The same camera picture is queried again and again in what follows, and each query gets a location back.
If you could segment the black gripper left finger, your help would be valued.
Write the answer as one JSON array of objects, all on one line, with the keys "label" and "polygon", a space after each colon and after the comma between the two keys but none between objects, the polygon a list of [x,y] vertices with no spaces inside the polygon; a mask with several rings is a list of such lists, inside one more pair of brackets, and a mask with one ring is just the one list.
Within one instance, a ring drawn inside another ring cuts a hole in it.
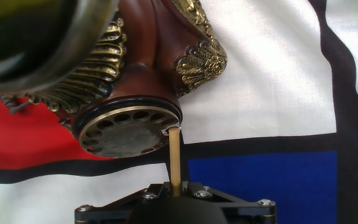
[{"label": "black gripper left finger", "polygon": [[82,205],[75,209],[75,224],[125,224],[132,209],[145,202],[172,196],[172,184],[151,184],[103,207]]}]

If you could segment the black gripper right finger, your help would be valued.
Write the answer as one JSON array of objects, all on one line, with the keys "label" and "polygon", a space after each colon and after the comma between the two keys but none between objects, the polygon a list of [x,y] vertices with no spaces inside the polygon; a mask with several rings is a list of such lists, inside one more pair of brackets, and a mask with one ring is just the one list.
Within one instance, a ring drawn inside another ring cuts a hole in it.
[{"label": "black gripper right finger", "polygon": [[182,182],[182,196],[211,202],[225,214],[228,223],[277,224],[274,201],[260,199],[248,202],[201,183]]}]

